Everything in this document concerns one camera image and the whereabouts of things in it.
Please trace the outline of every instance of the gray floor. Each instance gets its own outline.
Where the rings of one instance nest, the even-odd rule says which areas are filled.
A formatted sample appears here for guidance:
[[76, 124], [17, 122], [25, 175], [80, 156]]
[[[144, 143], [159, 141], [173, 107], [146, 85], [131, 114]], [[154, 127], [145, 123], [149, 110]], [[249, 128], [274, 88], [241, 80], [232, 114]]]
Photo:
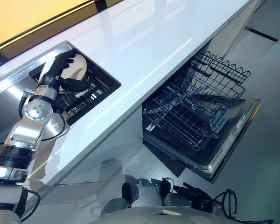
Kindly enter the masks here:
[[238, 217], [272, 218], [280, 224], [280, 44], [243, 31], [227, 58], [252, 72], [247, 93], [262, 107], [214, 184], [185, 169], [179, 178], [144, 145], [104, 183], [56, 186], [25, 223], [88, 224], [103, 206], [121, 197], [121, 185], [137, 186], [133, 206], [160, 205], [153, 179], [170, 177], [177, 185], [188, 182], [211, 196], [232, 189], [238, 196]]

